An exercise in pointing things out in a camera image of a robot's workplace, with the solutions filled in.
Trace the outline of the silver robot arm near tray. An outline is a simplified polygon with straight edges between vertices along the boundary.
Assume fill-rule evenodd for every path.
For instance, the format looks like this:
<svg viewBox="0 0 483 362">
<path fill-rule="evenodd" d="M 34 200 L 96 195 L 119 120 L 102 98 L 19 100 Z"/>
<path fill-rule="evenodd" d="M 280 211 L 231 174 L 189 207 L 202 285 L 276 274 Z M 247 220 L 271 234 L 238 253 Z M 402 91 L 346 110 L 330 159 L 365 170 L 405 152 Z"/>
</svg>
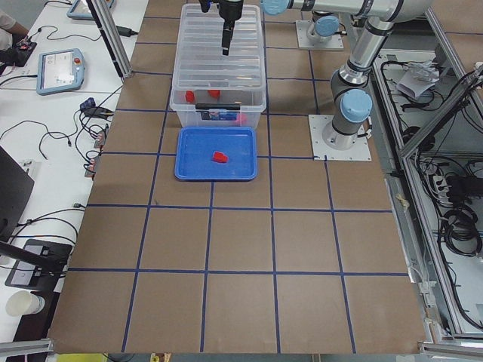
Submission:
<svg viewBox="0 0 483 362">
<path fill-rule="evenodd" d="M 320 43 L 331 39 L 333 35 L 342 35 L 340 18 L 332 12 L 313 11 L 312 19 L 306 30 L 306 36 L 312 42 Z"/>
</svg>

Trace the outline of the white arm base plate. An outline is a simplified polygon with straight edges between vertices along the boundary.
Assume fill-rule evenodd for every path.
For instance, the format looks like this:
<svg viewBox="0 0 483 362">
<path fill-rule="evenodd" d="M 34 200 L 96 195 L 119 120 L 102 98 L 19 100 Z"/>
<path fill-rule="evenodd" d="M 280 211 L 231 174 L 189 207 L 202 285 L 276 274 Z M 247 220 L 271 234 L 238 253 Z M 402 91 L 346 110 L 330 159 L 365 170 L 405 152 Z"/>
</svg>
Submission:
<svg viewBox="0 0 483 362">
<path fill-rule="evenodd" d="M 361 125 L 358 133 L 345 136 L 333 129 L 333 115 L 309 115 L 312 153 L 320 161 L 371 161 L 370 130 Z"/>
</svg>

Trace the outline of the silver robot arm near lid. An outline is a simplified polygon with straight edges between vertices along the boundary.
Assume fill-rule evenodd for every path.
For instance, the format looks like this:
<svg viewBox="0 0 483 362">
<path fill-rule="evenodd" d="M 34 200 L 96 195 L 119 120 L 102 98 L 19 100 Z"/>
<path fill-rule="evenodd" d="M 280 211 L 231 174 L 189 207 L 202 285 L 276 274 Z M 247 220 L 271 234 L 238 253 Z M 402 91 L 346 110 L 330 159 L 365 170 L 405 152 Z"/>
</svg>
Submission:
<svg viewBox="0 0 483 362">
<path fill-rule="evenodd" d="M 368 17 L 346 64 L 334 72 L 331 91 L 336 112 L 322 132 L 332 149 L 347 150 L 355 143 L 358 130 L 368 120 L 372 99 L 365 87 L 371 67 L 395 23 L 412 20 L 431 6 L 431 1 L 262 1 L 266 14 L 276 16 L 287 9 L 322 11 Z"/>
</svg>

